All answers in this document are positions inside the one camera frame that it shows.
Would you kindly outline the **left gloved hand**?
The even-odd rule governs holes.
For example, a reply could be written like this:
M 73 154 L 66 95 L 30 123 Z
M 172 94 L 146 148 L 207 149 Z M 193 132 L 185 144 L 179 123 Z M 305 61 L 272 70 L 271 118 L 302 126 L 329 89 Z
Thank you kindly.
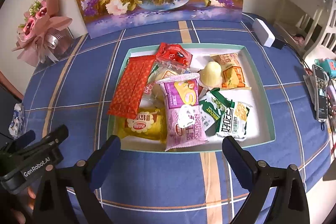
M 34 223 L 27 208 L 34 209 L 36 197 L 30 186 L 18 196 L 1 186 L 1 223 Z

